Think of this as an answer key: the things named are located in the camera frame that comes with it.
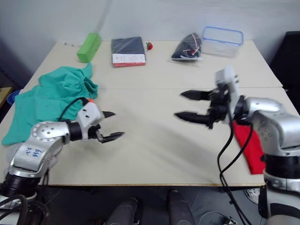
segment robotic arm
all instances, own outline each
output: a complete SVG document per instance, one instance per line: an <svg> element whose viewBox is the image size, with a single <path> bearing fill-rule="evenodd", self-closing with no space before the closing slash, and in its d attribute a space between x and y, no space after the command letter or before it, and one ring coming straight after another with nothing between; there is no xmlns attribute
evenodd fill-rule
<svg viewBox="0 0 300 225"><path fill-rule="evenodd" d="M0 189L0 202L14 195L24 195L28 200L36 197L36 190L46 171L57 163L57 155L62 146L70 141L98 139L110 142L120 137L123 132L102 136L99 122L115 115L103 112L93 102L84 102L75 121L44 121L36 124L30 136L16 151L8 168L5 181ZM17 201L1 206L11 209Z"/></svg>
<svg viewBox="0 0 300 225"><path fill-rule="evenodd" d="M181 95L191 100L209 100L206 115L179 112L185 121L213 128L228 114L240 125L254 126L264 156L266 186L261 187L259 210L267 218L287 215L300 223L300 118L286 112L283 105L269 98L239 96L238 80L231 66L216 74L217 88L212 91L189 90Z"/></svg>

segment tabletop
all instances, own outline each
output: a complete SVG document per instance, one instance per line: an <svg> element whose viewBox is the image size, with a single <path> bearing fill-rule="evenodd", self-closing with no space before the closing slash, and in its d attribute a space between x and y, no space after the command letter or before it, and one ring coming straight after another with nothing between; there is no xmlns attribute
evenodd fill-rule
<svg viewBox="0 0 300 225"><path fill-rule="evenodd" d="M205 101L189 101L179 94L186 89L100 89L95 103L115 116L101 122L101 133L123 131L119 139L100 144L77 141L63 147L59 162L51 169L51 185L220 185L217 154L229 137L221 122L212 130L173 116L184 110L206 113ZM268 97L298 115L282 88L240 88L248 97ZM13 105L0 124L5 131L14 115ZM0 139L6 132L0 132ZM0 150L0 180L7 167L9 147ZM239 151L235 140L221 158L228 164ZM262 175L251 175L241 156L225 172L232 186L263 184Z"/></svg>
<svg viewBox="0 0 300 225"><path fill-rule="evenodd" d="M102 89L176 89L213 88L215 72L231 65L240 77L240 87L282 87L252 40L246 40L235 58L203 54L203 60L182 63L171 60L179 41L153 41L146 52L146 65L112 66L111 42L103 41L96 52L92 80ZM76 55L78 47L57 42L35 72L25 89L38 83L38 78L61 66L83 68Z"/></svg>

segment blue bucket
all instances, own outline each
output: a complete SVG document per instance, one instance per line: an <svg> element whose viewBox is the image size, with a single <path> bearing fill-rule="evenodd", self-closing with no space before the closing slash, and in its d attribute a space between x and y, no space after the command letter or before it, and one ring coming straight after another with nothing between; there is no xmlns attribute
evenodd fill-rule
<svg viewBox="0 0 300 225"><path fill-rule="evenodd" d="M20 93L20 90L16 90L12 92L8 97L7 97L7 102L12 105L15 102L15 97Z"/></svg>

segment white label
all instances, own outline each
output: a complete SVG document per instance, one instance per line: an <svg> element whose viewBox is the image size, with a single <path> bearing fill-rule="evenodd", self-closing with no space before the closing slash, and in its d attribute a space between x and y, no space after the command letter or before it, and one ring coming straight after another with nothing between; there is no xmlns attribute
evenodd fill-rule
<svg viewBox="0 0 300 225"><path fill-rule="evenodd" d="M145 63L144 54L112 54L112 63Z"/></svg>

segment plastic bag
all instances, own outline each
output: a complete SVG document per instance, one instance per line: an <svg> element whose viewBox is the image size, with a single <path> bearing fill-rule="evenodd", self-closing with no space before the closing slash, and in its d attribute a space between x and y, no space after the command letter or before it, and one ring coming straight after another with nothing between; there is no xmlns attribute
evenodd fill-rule
<svg viewBox="0 0 300 225"><path fill-rule="evenodd" d="M172 60L180 62L192 62L202 59L201 55L201 39L197 33L187 35L177 46L172 55Z"/></svg>

